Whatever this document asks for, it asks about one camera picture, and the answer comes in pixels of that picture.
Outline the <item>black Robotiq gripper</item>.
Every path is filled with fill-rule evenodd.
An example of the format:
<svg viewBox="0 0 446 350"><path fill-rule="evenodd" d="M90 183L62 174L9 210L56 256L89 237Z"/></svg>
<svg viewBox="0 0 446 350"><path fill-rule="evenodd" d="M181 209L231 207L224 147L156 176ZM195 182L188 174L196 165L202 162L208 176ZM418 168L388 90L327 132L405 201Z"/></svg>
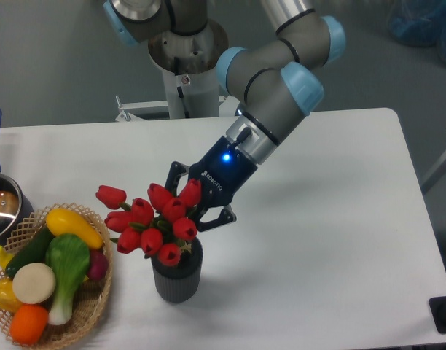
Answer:
<svg viewBox="0 0 446 350"><path fill-rule="evenodd" d="M203 158L188 166L173 161L165 181L165 189L173 192L184 177L201 183L201 199L197 207L196 226L206 232L236 222L231 203L235 193L257 170L257 165L238 146L240 139L229 141L222 136Z"/></svg>

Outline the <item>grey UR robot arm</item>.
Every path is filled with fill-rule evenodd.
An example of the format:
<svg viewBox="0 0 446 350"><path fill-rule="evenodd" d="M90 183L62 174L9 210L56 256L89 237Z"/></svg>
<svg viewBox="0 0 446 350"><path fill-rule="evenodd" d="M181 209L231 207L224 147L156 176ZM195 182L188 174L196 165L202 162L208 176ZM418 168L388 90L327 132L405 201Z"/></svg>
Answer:
<svg viewBox="0 0 446 350"><path fill-rule="evenodd" d="M338 59L345 32L311 1L264 1L276 38L258 50L231 47L208 16L205 1L106 1L104 10L128 45L148 44L161 70L172 119L213 117L221 91L237 98L241 113L203 158L173 163L165 184L198 179L202 200L192 219L206 231L234 222L234 194L307 117L324 96L312 70Z"/></svg>

